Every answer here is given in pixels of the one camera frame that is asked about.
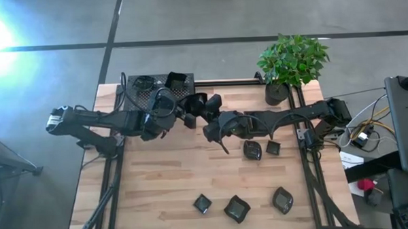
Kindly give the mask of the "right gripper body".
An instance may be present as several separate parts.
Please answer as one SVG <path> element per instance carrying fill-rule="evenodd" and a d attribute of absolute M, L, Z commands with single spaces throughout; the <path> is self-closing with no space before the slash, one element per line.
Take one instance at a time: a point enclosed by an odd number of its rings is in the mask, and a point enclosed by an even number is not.
<path fill-rule="evenodd" d="M 203 127 L 203 134 L 206 139 L 211 142 L 219 143 L 220 125 L 218 118 L 220 117 L 220 107 L 222 106 L 222 99 L 219 94 L 213 95 L 205 103 L 205 110 L 203 112 L 203 119 L 207 125 Z"/>

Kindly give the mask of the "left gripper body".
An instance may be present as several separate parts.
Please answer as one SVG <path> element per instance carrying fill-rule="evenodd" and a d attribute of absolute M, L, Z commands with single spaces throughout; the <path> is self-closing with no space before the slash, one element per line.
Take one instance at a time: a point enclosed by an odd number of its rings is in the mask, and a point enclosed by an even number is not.
<path fill-rule="evenodd" d="M 150 119 L 163 131 L 171 130 L 177 119 L 183 122 L 187 128 L 196 128 L 196 118 L 191 114 L 187 102 L 192 98 L 191 94 L 178 99 L 172 90 L 164 87 L 151 94 Z"/>

